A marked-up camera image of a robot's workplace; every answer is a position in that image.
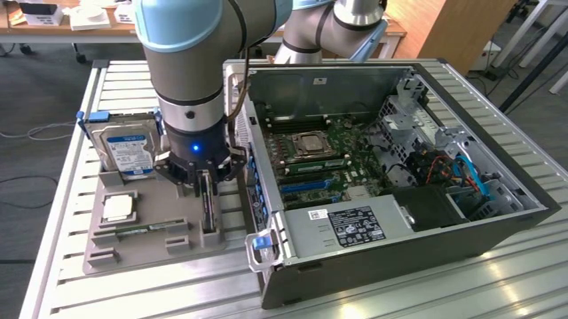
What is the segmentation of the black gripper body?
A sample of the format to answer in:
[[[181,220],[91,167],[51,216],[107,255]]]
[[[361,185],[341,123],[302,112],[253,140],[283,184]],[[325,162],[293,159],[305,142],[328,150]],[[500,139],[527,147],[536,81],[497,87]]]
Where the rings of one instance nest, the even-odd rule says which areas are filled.
[[[187,132],[166,124],[171,152],[186,161],[218,165],[230,155],[225,127],[217,123],[206,130]]]

